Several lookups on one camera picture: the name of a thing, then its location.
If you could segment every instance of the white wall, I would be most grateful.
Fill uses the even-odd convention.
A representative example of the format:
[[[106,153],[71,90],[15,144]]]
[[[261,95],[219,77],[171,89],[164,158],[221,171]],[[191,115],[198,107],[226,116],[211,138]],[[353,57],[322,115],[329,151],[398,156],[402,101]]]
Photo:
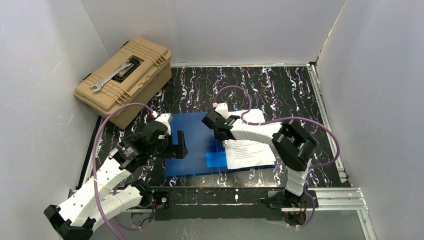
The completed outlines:
[[[349,1],[318,60],[350,181],[377,238],[424,236],[424,2]]]
[[[344,0],[83,0],[109,54],[135,35],[174,66],[305,64],[317,59]]]
[[[80,1],[0,1],[2,239],[58,239],[43,211],[78,183],[97,118],[73,90],[108,59]]]

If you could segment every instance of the case lid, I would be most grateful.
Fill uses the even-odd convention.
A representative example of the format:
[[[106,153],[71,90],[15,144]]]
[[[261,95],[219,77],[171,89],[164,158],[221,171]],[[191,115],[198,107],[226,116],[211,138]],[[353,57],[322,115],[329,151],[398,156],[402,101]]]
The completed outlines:
[[[99,92],[94,93],[90,89],[92,84],[103,81],[127,60],[131,61],[131,66],[106,82]],[[169,49],[136,36],[84,79],[74,93],[83,102],[106,116],[120,106],[132,102],[170,61]]]

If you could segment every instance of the marble pattern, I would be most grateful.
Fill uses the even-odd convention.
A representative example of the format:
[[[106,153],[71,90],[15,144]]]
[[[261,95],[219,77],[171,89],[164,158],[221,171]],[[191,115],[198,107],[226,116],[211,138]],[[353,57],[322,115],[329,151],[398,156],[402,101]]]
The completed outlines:
[[[252,96],[252,108],[262,109],[266,120],[285,116],[301,116],[322,123],[320,109],[306,67],[175,67],[173,78],[159,91],[148,105],[158,113],[207,112],[218,90],[227,85],[238,85]],[[248,106],[245,95],[228,90],[221,95],[230,110],[243,110]],[[121,130],[112,123],[106,124],[97,151],[96,164],[100,167],[108,153],[125,136],[141,131],[150,117],[143,110],[135,120]],[[325,163],[333,157],[325,131],[305,124],[305,129],[318,141],[312,164]],[[336,166],[316,168],[310,172],[311,187],[347,187],[341,183]],[[165,176],[165,161],[151,159],[140,167],[121,186],[143,178],[151,186],[163,187],[284,187],[287,167],[277,156],[274,168],[219,172],[205,175]]]

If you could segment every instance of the white paper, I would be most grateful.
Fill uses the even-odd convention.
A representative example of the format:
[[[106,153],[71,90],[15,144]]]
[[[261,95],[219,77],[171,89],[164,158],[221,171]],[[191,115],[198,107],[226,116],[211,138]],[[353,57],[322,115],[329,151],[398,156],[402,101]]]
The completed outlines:
[[[240,116],[244,112],[246,110],[232,111],[229,114]],[[265,122],[264,114],[260,109],[252,109],[243,117],[249,122]],[[228,140],[228,145],[225,145],[225,155],[228,169],[274,165],[276,161],[268,144],[251,140]]]

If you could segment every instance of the gray floor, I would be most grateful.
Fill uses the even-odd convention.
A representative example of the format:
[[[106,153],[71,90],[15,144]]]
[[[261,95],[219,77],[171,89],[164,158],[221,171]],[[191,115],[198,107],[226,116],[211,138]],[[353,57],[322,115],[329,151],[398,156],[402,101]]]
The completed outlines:
[[[129,213],[123,213],[118,218],[123,224],[131,226]],[[282,221],[182,219],[156,221],[143,231],[125,231],[125,233],[130,240],[365,240],[356,211],[317,211],[311,223],[299,232],[291,227],[286,228]],[[103,224],[91,239],[117,238]]]

